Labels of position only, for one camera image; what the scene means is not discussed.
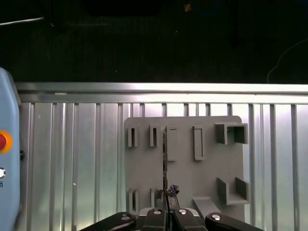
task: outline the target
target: screw head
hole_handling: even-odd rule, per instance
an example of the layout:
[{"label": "screw head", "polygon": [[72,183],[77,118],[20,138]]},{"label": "screw head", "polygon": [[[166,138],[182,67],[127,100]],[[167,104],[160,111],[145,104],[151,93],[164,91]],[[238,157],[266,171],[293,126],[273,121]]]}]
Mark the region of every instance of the screw head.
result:
[{"label": "screw head", "polygon": [[220,215],[217,215],[217,214],[213,214],[213,215],[212,215],[212,218],[213,218],[214,220],[220,220],[220,219],[221,219]]},{"label": "screw head", "polygon": [[180,209],[179,213],[181,213],[182,215],[185,215],[187,213],[187,211],[185,209]]},{"label": "screw head", "polygon": [[161,213],[162,213],[161,210],[159,210],[159,209],[154,209],[154,214],[159,215],[159,214],[161,214]]},{"label": "screw head", "polygon": [[122,220],[129,220],[129,216],[127,216],[126,214],[123,214],[121,219]]}]

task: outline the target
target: gray plastic panel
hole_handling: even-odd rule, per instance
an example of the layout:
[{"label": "gray plastic panel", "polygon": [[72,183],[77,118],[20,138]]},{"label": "gray plastic panel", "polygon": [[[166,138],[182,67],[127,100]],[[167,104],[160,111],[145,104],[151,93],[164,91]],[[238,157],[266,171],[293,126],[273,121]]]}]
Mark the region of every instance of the gray plastic panel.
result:
[{"label": "gray plastic panel", "polygon": [[[204,213],[203,205],[211,204],[215,211],[244,220],[249,184],[241,180],[243,145],[218,143],[216,124],[246,126],[238,116],[128,118],[127,137],[130,128],[139,128],[138,147],[131,148],[128,142],[125,149],[128,211],[138,214],[140,209],[153,206],[153,192],[163,188],[162,134],[166,132],[168,186],[180,187],[180,206]],[[218,178],[225,182],[224,190],[218,187]]]}]

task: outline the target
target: emergency stop button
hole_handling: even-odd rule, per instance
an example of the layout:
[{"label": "emergency stop button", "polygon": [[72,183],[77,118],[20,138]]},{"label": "emergency stop button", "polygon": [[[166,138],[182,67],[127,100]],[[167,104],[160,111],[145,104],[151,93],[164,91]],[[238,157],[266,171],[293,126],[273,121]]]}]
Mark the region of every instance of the emergency stop button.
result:
[{"label": "emergency stop button", "polygon": [[6,138],[3,134],[0,134],[0,151],[4,150],[6,146]]},{"label": "emergency stop button", "polygon": [[0,130],[0,154],[6,153],[11,149],[12,141],[12,137],[8,132]]}]

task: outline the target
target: dark background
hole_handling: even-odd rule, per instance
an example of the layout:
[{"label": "dark background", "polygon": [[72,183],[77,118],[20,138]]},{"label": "dark background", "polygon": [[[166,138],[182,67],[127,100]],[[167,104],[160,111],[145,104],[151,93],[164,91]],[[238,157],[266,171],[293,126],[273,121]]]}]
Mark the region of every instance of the dark background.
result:
[{"label": "dark background", "polygon": [[[226,1],[168,1],[158,16],[91,17],[78,0],[0,1],[0,66],[15,81],[266,83],[280,55],[308,38],[307,0],[240,0],[235,35]],[[270,83],[308,83],[308,41]]]}]

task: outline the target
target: aluminum rail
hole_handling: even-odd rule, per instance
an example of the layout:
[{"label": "aluminum rail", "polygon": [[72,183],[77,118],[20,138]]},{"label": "aluminum rail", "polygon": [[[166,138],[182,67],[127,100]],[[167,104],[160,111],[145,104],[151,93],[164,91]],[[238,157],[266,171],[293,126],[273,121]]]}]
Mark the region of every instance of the aluminum rail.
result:
[{"label": "aluminum rail", "polygon": [[212,83],[16,83],[20,93],[237,93],[307,95],[308,85]]}]

